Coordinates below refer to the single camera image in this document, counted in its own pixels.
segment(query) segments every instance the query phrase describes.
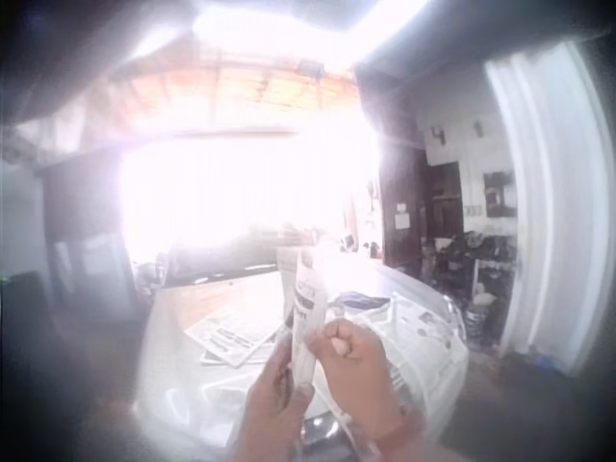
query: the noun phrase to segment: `concrete floor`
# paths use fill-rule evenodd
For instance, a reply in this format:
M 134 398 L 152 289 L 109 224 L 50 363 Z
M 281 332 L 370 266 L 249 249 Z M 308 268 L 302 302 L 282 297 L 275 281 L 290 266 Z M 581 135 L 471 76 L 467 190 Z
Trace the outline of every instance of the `concrete floor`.
M 600 394 L 518 357 L 472 361 L 442 443 L 476 462 L 611 460 Z

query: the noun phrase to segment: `finger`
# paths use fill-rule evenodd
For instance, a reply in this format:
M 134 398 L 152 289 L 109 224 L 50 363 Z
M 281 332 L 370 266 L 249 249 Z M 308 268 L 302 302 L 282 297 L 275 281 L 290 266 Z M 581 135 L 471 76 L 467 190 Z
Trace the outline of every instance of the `finger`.
M 286 370 L 290 361 L 291 336 L 288 335 L 278 342 L 278 345 L 263 368 L 263 372 L 261 372 L 260 380 L 268 384 L 273 384 L 279 378 L 280 373 Z
M 315 389 L 310 383 L 302 383 L 294 389 L 289 404 L 286 409 L 282 411 L 283 418 L 287 421 L 287 424 L 296 431 L 301 427 L 301 423 L 304 420 L 304 414 L 315 395 Z
M 341 361 L 342 357 L 331 343 L 331 339 L 323 335 L 322 331 L 313 330 L 309 332 L 304 337 L 304 341 L 310 352 L 321 361 L 325 372 L 335 368 Z

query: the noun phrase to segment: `paper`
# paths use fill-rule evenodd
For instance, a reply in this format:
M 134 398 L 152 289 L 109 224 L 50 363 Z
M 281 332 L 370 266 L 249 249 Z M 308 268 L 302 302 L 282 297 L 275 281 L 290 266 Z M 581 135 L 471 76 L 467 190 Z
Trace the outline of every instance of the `paper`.
M 408 229 L 411 227 L 411 216 L 409 214 L 396 214 L 396 229 Z
M 315 356 L 304 344 L 304 336 L 311 329 L 323 326 L 327 311 L 327 292 L 322 275 L 315 270 L 314 249 L 304 247 L 297 258 L 293 320 L 293 379 L 295 384 L 312 382 Z
M 274 342 L 267 342 L 257 348 L 257 350 L 245 360 L 244 364 L 266 364 L 275 349 Z M 201 364 L 204 366 L 226 366 L 215 354 L 206 351 L 201 355 Z
M 185 332 L 230 366 L 241 366 L 280 327 L 280 316 L 267 307 L 220 308 Z
M 285 299 L 283 320 L 287 320 L 293 311 L 295 298 L 295 282 L 297 277 L 297 254 L 299 247 L 276 248 L 276 263 L 282 280 L 282 292 Z

